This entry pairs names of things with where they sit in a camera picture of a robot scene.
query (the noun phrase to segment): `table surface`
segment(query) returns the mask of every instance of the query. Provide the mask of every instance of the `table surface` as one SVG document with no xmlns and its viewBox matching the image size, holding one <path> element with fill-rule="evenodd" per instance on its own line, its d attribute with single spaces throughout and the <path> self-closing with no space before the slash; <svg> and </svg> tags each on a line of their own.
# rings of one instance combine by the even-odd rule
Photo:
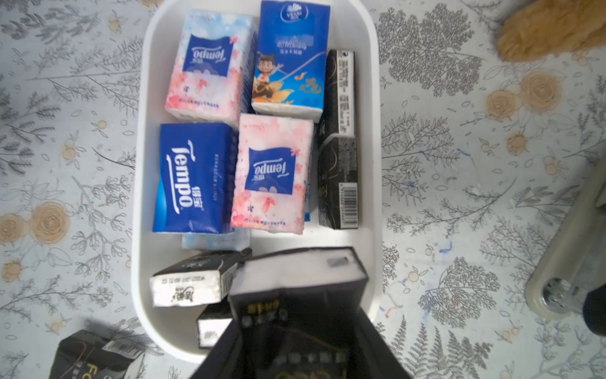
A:
<svg viewBox="0 0 606 379">
<path fill-rule="evenodd" d="M 145 346 L 142 376 L 195 368 L 146 336 L 129 285 L 141 47 L 161 2 L 0 2 L 0 378 L 46 377 L 59 341 L 98 323 Z M 418 378 L 604 377 L 606 339 L 524 298 L 606 149 L 604 50 L 501 62 L 515 0 L 366 5 L 381 59 L 376 327 Z"/>
</svg>

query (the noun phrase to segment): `vinda logo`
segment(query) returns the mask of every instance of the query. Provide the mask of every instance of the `vinda logo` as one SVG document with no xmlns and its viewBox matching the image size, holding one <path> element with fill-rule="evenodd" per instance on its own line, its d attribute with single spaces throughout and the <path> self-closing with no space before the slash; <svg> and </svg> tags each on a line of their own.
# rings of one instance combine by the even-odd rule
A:
<svg viewBox="0 0 606 379">
<path fill-rule="evenodd" d="M 247 190 L 293 194 L 296 156 L 288 147 L 248 150 Z"/>
<path fill-rule="evenodd" d="M 284 22 L 295 22 L 307 18 L 309 11 L 305 4 L 300 2 L 288 2 L 282 7 L 280 18 Z"/>
<path fill-rule="evenodd" d="M 170 176 L 170 190 L 173 195 L 173 208 L 178 215 L 181 214 L 181 208 L 189 208 L 193 205 L 189 170 L 187 168 L 187 155 L 189 155 L 192 162 L 196 161 L 196 156 L 193 154 L 193 144 L 189 139 L 187 140 L 187 144 L 189 148 L 174 147 L 170 149 L 170 151 L 175 153 L 174 158 L 166 154 L 168 175 Z"/>
</svg>

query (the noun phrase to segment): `tempo tissue pack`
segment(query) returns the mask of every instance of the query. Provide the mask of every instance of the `tempo tissue pack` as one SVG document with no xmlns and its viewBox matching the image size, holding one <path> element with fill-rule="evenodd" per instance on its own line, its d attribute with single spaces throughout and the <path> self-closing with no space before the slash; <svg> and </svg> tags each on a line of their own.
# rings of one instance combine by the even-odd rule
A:
<svg viewBox="0 0 606 379">
<path fill-rule="evenodd" d="M 242 115 L 231 225 L 303 233 L 313 122 Z"/>
<path fill-rule="evenodd" d="M 252 104 L 257 113 L 320 120 L 330 7 L 262 1 Z"/>
<path fill-rule="evenodd" d="M 227 233 L 238 137 L 221 123 L 162 124 L 154 232 Z"/>
<path fill-rule="evenodd" d="M 250 110 L 255 51 L 251 16 L 189 11 L 166 111 L 178 119 L 224 122 L 237 129 L 240 113 Z"/>
</svg>

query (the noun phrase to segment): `white storage tray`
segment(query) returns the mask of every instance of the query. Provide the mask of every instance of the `white storage tray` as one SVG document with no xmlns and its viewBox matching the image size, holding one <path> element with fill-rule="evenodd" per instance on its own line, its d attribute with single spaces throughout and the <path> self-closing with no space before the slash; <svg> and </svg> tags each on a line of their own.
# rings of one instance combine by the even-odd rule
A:
<svg viewBox="0 0 606 379">
<path fill-rule="evenodd" d="M 374 24 L 359 0 L 313 0 L 331 5 L 329 47 L 356 53 L 358 94 L 358 170 L 360 223 L 356 230 L 332 230 L 318 224 L 317 209 L 303 235 L 252 233 L 253 253 L 263 254 L 306 246 L 353 246 L 370 280 L 362 308 L 375 317 L 382 289 L 381 254 L 381 136 L 379 56 Z M 164 350 L 182 360 L 200 363 L 206 351 L 198 349 L 196 318 L 203 307 L 153 308 L 149 278 L 157 271 L 191 256 L 181 249 L 181 236 L 152 233 L 159 181 L 160 124 L 177 122 L 164 110 L 170 74 L 175 61 L 185 14 L 203 8 L 259 16 L 260 0 L 167 0 L 145 34 L 141 67 L 139 129 L 135 178 L 135 211 L 131 291 L 135 310 L 149 336 Z"/>
</svg>

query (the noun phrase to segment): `pocket tissue pack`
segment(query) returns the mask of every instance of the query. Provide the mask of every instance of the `pocket tissue pack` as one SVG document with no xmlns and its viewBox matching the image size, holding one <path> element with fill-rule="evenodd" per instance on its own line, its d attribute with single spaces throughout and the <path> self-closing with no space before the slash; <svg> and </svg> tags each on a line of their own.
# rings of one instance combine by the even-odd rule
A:
<svg viewBox="0 0 606 379">
<path fill-rule="evenodd" d="M 311 120 L 242 115 L 231 225 L 303 233 Z"/>
<path fill-rule="evenodd" d="M 128 338 L 110 340 L 80 330 L 59 342 L 48 379 L 136 379 L 144 356 L 139 346 Z"/>
<path fill-rule="evenodd" d="M 185 233 L 181 236 L 181 247 L 193 250 L 244 250 L 250 246 L 250 229 L 233 227 L 225 234 Z"/>
<path fill-rule="evenodd" d="M 320 120 L 330 7 L 262 1 L 252 104 L 257 113 Z"/>
<path fill-rule="evenodd" d="M 197 320 L 200 349 L 212 349 L 232 320 L 231 307 L 227 297 L 220 303 L 208 305 Z"/>
<path fill-rule="evenodd" d="M 238 137 L 221 123 L 162 124 L 154 232 L 231 231 Z"/>
<path fill-rule="evenodd" d="M 256 42 L 251 16 L 189 11 L 166 111 L 178 119 L 224 122 L 237 129 L 240 113 L 250 110 Z"/>
</svg>

